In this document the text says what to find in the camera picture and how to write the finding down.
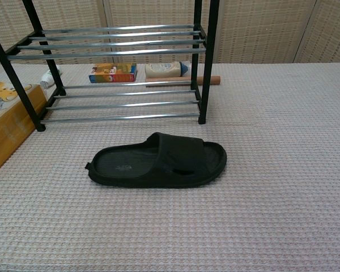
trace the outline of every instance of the colorful box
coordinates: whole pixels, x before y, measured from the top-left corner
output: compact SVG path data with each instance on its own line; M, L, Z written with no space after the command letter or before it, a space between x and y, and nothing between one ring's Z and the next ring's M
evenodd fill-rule
M91 83L133 82L136 80L136 63L98 63L90 73Z
M37 113L46 104L45 95L39 85L23 84ZM22 101L11 83L0 82L0 166L33 132L31 121Z

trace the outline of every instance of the chrome bar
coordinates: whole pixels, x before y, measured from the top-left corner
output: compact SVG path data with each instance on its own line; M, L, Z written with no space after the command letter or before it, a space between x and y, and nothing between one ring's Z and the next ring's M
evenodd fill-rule
M147 119L147 118L170 118L170 117L199 117L199 113L182 113L182 114L152 114L139 116L115 116L115 117L93 117L93 118L67 118L67 119L52 119L42 120L42 124L48 123L84 123L84 122L103 122L115 120L131 120L131 119Z
M93 53L73 53L73 54L48 54L48 55L27 55L27 56L7 56L12 60L53 60L55 58L82 58L82 57L100 57L100 56L132 56L132 55L156 55L156 54L184 54L184 53L202 53L205 48L199 49L152 49L152 50L132 50L122 52L93 52Z
M88 89L88 88L108 88L108 87L136 87L136 86L147 86L147 85L173 85L173 84L190 85L192 82L190 80L184 81L159 81L159 82L133 82L133 83L95 83L92 85L73 85L73 86L63 86L65 90L68 89Z
M132 107L154 107L154 106L172 106L172 105L189 105L198 104L198 100L190 101L166 101L166 102L150 102L150 103L136 103L136 104L118 104L118 105L82 105L82 106L58 106L47 107L50 111L71 111L77 109L114 109L114 108L132 108Z
M69 28L69 29L46 29L43 34L51 33L70 33L70 32L91 32L91 31L112 31L112 30L137 30L150 28L194 28L193 24L157 24L157 25L134 25L128 27L88 27L88 28Z
M138 45L179 45L202 44L204 40L161 40L161 41L129 41L129 42L99 42L93 44L58 44L58 45L22 45L18 49L23 50L53 50L65 48L91 48L91 47L120 47Z
M84 95L58 95L55 99L78 99L78 98L96 98L96 97L113 97L113 96L133 96L133 95L167 95L167 94L193 94L195 90L186 91L154 91L154 92L123 92L123 93L102 93L102 94L84 94Z
M85 39L125 38L125 37L184 36L199 34L200 31L170 31L170 32L141 32L141 33L98 34L98 35L62 36L62 37L29 37L29 39L32 41L64 41L64 40L85 40Z

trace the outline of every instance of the black metal frame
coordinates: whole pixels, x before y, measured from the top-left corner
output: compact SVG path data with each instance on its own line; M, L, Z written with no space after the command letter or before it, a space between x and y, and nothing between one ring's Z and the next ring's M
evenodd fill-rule
M28 36L17 42L15 45L10 47L8 50L4 51L0 44L0 63L2 64L6 74L8 75L12 85L16 89L25 109L27 110L32 122L35 125L35 128L37 131L44 131L45 125L42 124L41 120L45 117L46 113L48 112L48 107L52 106L55 99L58 98L58 96L65 96L66 91L63 86L61 77L59 75L59 72L56 68L56 63L54 59L51 59L49 56L46 59L46 62L49 66L50 72L52 73L54 82L56 84L56 89L53 92L52 96L49 98L46 107L37 114L33 108L33 105L31 104L14 68L11 65L10 60L13 59L12 56L16 56L20 51L20 46L26 46L29 45L32 42L33 37L45 37L45 33L43 31L43 28L41 26L39 17L37 15L37 12L35 10L35 7L33 5L32 0L23 0L24 7L26 9L26 12L29 16L29 19L31 21L31 24L33 26L34 31L30 33ZM197 104L199 107L199 124L205 124L206 122L206 113L207 113L207 105L208 105L208 98L209 98L209 88L210 88L210 77L211 77L211 68L213 64L213 54L214 54L214 44L215 44L215 34L216 34L216 26L218 23L218 9L219 9L219 0L211 0L210 1L210 10L209 10L209 23L208 23L208 35L204 31L204 29L201 26L201 15L202 15L202 0L195 0L194 5L194 24L193 24L193 31L196 31L196 35L193 35L193 40L199 40L199 43L202 43L202 45L206 48L206 57L205 57L205 69L204 69L204 75L203 75L203 87L202 87L202 94L200 94L199 87L197 84L197 70L198 70L198 55L199 52L199 44L193 44L193 50L189 50L188 52L197 51L196 53L192 54L192 71L191 71L191 84L190 89L194 90L195 97L197 99ZM40 45L48 45L47 41L40 41ZM42 50L42 52L45 55L51 55L50 50ZM157 118L157 117L176 117L176 114L164 114L162 116L161 114L158 116L153 116L151 118Z

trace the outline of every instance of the white bottle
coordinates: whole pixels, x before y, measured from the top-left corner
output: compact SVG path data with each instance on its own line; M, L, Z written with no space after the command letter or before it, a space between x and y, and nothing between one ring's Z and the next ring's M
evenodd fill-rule
M61 75L62 74L62 69L58 65L57 65L57 69L58 69L59 75ZM41 77L41 79L40 79L40 86L43 89L48 89L53 84L54 84L54 79L53 79L52 73L50 72L50 70L48 70Z
M179 61L170 63L148 63L145 65L146 78L174 78L183 76L187 65Z

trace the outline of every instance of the wooden rolling pin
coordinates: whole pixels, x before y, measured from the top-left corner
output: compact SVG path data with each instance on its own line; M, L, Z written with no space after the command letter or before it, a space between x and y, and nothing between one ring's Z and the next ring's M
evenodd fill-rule
M146 82L158 82L158 81L189 81L192 78L190 76L180 76L178 78L147 78L145 81ZM197 82L198 85L203 85L203 76L198 76L197 77ZM210 84L211 85L219 85L220 84L220 75L212 75L210 77ZM187 84L179 84L179 83L174 83L174 85L166 85L166 86L182 86L182 85L187 85ZM161 85L148 85L147 87L158 87Z

